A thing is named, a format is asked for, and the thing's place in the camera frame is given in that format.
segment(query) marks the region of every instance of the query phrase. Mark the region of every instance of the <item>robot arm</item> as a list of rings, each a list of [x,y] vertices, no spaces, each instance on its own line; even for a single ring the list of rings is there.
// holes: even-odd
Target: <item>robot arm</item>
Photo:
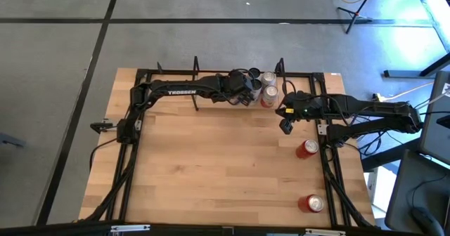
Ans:
[[[330,124],[326,127],[330,144],[343,144],[349,138],[368,133],[394,130],[402,133],[416,133],[422,128],[418,111],[406,102],[380,103],[357,100],[341,94],[313,96],[303,91],[288,93],[276,114],[283,117],[280,127],[290,134],[295,121],[312,119],[347,119],[353,115],[383,117],[369,122],[346,126]]]
[[[233,105],[248,105],[252,98],[252,80],[238,70],[228,75],[215,74],[195,81],[160,81],[142,83],[130,90],[130,108],[126,118],[117,124],[117,142],[133,144],[137,141],[136,121],[145,110],[163,96],[198,95],[213,103],[228,101]]]

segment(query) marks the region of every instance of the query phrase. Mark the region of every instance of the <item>wooden tabletop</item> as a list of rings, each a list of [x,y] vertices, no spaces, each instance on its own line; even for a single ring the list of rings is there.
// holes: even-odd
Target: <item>wooden tabletop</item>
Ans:
[[[117,71],[106,118],[114,122],[123,118],[135,74],[136,69]],[[200,73],[199,77],[211,74]],[[345,92],[339,74],[328,73],[325,78],[328,93]],[[153,79],[191,77],[171,74],[154,75]],[[289,80],[297,90],[309,92],[308,79]],[[296,147],[304,140],[317,139],[314,122],[294,123],[294,130],[287,136],[278,127],[281,117],[259,103],[232,106],[200,97],[197,102],[198,112],[190,96],[167,96],[146,111],[127,221],[330,226],[328,204],[317,214],[297,208],[297,200],[310,194],[320,195],[326,202],[320,156],[306,160],[295,156]],[[114,137],[114,131],[102,133],[99,143]],[[80,218],[92,213],[111,188],[119,147],[111,143],[97,150]],[[348,196],[374,223],[359,153],[344,147],[339,149],[339,156]],[[120,207],[121,195],[116,207]],[[335,205],[342,223],[337,195]]]

